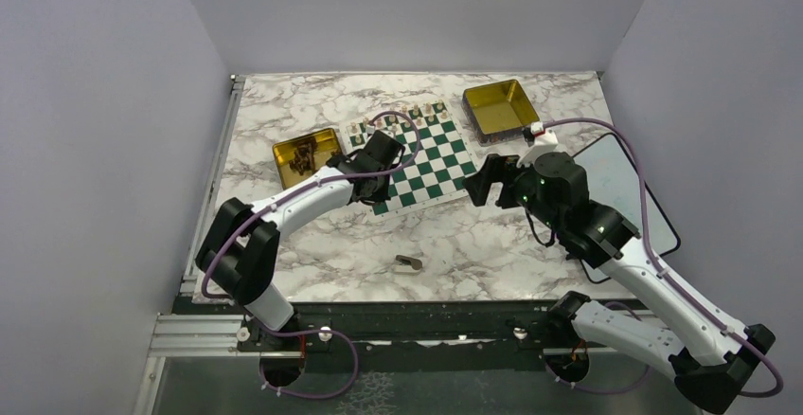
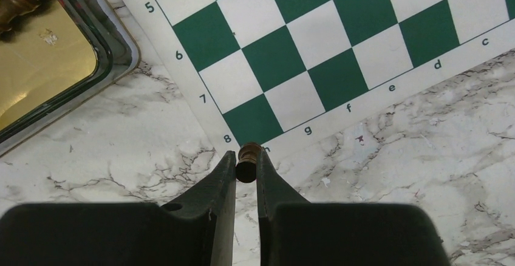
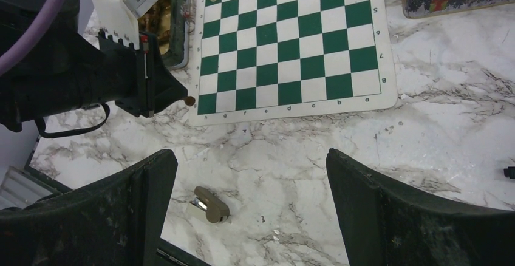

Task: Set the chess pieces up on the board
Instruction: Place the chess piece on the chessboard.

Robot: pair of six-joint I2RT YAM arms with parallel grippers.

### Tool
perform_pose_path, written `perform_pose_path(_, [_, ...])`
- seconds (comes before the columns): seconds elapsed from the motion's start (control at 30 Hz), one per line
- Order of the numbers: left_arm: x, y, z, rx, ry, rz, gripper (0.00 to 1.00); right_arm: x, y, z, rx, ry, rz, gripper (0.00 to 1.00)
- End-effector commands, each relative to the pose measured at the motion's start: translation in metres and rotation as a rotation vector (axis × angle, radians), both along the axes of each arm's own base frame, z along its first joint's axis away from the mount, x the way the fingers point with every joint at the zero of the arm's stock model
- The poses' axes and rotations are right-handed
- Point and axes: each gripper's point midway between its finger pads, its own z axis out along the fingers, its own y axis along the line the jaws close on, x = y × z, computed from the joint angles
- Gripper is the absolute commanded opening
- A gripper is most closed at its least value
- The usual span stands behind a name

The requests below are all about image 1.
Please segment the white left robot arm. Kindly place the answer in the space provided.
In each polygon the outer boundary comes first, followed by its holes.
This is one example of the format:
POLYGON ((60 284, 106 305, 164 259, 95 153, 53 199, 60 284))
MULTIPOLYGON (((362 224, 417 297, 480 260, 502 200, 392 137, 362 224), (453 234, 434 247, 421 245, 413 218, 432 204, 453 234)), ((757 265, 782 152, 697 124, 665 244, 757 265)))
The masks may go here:
POLYGON ((225 201, 196 254, 196 267, 262 324, 270 346, 290 347, 298 326, 294 307, 273 283, 279 245, 334 209, 386 200, 390 173, 400 167, 403 153, 399 141, 376 131, 363 148, 332 156, 290 189, 252 204, 225 201))

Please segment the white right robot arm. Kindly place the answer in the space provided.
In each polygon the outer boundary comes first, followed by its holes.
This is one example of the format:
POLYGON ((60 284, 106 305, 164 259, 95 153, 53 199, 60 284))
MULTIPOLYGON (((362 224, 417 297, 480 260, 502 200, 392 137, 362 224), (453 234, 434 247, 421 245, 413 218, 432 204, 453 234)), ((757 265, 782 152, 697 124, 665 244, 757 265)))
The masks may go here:
POLYGON ((548 311, 546 332, 554 343, 580 339, 625 353, 712 414, 724 414, 743 395, 775 344, 774 333, 717 308, 657 258, 637 226, 590 198, 586 171, 570 155, 545 153, 526 167, 515 156, 493 153, 464 188, 481 207, 494 183, 502 186, 498 207, 522 208, 545 224, 552 243, 627 288, 664 323, 654 327, 570 291, 548 311))

